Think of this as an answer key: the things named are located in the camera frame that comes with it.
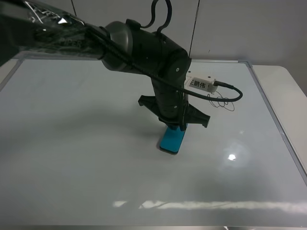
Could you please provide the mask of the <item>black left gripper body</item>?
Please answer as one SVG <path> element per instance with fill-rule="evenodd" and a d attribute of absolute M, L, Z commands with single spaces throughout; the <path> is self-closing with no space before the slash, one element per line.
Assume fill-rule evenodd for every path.
<path fill-rule="evenodd" d="M 210 116 L 191 104 L 188 95 L 157 80 L 152 80 L 154 96 L 142 95 L 138 103 L 155 114 L 159 121 L 171 130 L 187 129 L 188 124 L 200 124 L 207 127 Z"/>

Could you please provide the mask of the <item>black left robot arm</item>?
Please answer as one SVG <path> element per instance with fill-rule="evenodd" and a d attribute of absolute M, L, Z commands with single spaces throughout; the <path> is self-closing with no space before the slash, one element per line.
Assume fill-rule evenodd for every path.
<path fill-rule="evenodd" d="M 36 0 L 0 3 L 0 62 L 20 52 L 95 58 L 110 71 L 151 78 L 154 96 L 138 100 L 171 129 L 206 127 L 210 117 L 188 102 L 184 83 L 191 59 L 160 31 L 147 32 L 133 20 L 94 26 Z"/>

